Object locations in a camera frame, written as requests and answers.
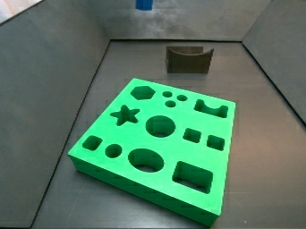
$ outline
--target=rectangular hole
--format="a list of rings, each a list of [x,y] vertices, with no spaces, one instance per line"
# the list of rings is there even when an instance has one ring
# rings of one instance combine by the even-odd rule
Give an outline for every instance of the rectangular hole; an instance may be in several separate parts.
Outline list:
[[[187,186],[192,190],[208,194],[212,182],[212,172],[179,161],[176,163],[172,181]]]

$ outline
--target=small round hole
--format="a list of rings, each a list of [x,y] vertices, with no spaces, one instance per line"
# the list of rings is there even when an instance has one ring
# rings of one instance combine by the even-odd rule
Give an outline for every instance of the small round hole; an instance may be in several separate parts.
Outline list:
[[[176,99],[178,99],[179,101],[187,101],[187,97],[183,96],[183,95],[179,95],[179,96],[176,97]]]
[[[172,92],[166,91],[166,92],[163,93],[163,96],[164,96],[166,98],[170,98],[170,97],[172,96]]]
[[[164,104],[167,107],[175,107],[175,101],[166,101]]]
[[[120,155],[122,153],[122,147],[118,144],[108,145],[106,149],[106,154],[110,158],[115,158]]]

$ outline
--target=hexagonal hole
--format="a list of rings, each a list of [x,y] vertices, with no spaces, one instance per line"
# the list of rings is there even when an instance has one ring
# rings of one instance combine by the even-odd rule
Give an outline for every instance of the hexagonal hole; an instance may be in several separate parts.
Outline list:
[[[148,86],[139,86],[131,91],[131,95],[138,100],[151,99],[154,97],[155,90]]]

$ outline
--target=arch-shaped hole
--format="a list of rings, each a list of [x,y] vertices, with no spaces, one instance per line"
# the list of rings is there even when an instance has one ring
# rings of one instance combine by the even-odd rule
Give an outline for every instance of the arch-shaped hole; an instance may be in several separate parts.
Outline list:
[[[131,165],[146,173],[155,173],[164,167],[160,155],[147,148],[132,150],[128,159]]]
[[[146,130],[154,137],[164,138],[174,133],[175,122],[166,116],[154,116],[146,123]]]
[[[110,158],[115,158],[120,155],[122,153],[122,147],[118,144],[108,145],[106,148],[106,154]]]
[[[207,107],[206,102],[202,99],[198,99],[194,109],[195,111],[199,111],[208,115],[218,116],[219,118],[227,117],[227,111],[228,111],[227,106],[220,106],[219,108],[210,108]]]

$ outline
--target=shape sorter board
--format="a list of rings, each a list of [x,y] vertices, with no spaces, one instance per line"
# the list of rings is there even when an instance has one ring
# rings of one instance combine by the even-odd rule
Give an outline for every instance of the shape sorter board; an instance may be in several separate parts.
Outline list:
[[[220,215],[235,104],[132,79],[69,150],[76,169],[212,225]]]

